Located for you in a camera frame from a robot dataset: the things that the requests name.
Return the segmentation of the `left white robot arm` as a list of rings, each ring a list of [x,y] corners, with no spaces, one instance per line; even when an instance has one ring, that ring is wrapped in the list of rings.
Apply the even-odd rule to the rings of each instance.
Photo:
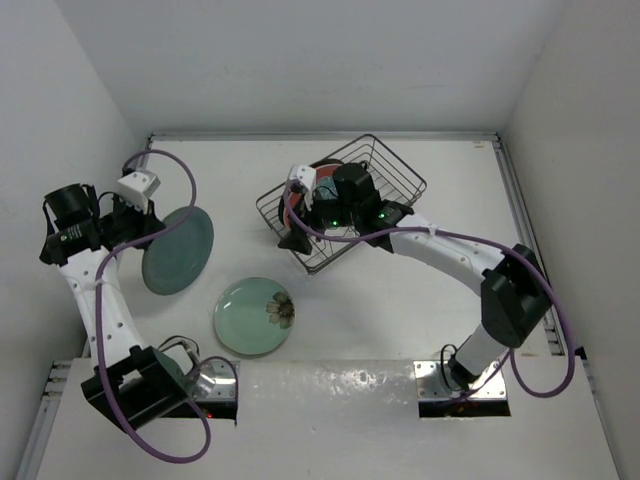
[[[46,237],[39,259],[54,265],[71,288],[90,341],[93,376],[85,399],[114,425],[139,429],[186,402],[193,383],[176,361],[145,342],[135,328],[113,251],[128,243],[147,249],[165,225],[119,196],[100,212],[96,190],[71,184],[44,197]]]

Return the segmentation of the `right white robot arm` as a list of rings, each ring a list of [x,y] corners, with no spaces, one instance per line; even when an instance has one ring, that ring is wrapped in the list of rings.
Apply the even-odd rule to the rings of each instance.
[[[417,260],[475,293],[480,323],[444,363],[449,390],[470,391],[494,360],[522,346],[549,310],[541,272],[527,247],[494,246],[445,232],[410,206],[383,198],[364,164],[341,164],[331,178],[327,186],[316,168],[291,168],[282,200],[289,231],[280,248],[308,255],[313,238],[337,242],[335,230],[350,228],[355,233],[350,242]]]

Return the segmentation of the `light green flower plate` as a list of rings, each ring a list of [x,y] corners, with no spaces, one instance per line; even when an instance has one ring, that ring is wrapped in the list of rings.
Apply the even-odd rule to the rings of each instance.
[[[212,314],[214,331],[224,347],[244,356],[260,356],[277,349],[295,322],[289,292],[275,280],[248,277],[230,285]]]

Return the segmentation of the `plain teal blue plate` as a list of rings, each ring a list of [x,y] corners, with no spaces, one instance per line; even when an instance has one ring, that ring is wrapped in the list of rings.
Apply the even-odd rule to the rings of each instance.
[[[157,295],[174,295],[193,284],[207,265],[214,245],[209,214],[194,207],[173,231],[153,240],[143,254],[145,286]]]

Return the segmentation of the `red plate blue flower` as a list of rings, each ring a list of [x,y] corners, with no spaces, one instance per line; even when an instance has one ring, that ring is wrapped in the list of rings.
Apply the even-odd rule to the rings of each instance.
[[[331,200],[337,197],[333,184],[333,173],[342,165],[335,159],[322,160],[311,165],[294,165],[289,172],[289,192],[281,199],[279,205],[279,219],[283,225],[292,230],[295,222],[290,217],[292,210],[300,220],[307,222],[311,217],[314,202]]]

